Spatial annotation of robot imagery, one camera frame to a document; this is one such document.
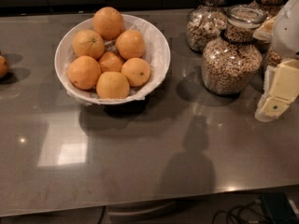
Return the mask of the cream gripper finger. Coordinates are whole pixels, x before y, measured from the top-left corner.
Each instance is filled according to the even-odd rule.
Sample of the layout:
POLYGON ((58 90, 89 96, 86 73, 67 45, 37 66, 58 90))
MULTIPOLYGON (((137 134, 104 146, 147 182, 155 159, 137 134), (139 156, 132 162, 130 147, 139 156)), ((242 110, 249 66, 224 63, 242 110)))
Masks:
POLYGON ((253 33, 255 40, 270 42, 272 39, 273 28, 276 17, 267 19, 258 29, 253 33))
POLYGON ((278 119, 299 96, 299 61, 290 59, 276 67, 268 66, 263 90, 255 118, 262 122, 278 119))

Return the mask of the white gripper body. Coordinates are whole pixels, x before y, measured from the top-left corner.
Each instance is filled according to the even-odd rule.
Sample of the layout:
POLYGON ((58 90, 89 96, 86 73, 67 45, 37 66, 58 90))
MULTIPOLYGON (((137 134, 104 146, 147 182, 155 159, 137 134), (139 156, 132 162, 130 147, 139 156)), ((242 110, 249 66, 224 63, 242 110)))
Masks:
POLYGON ((282 57, 299 58, 299 0, 289 0, 277 14, 271 45, 282 57))

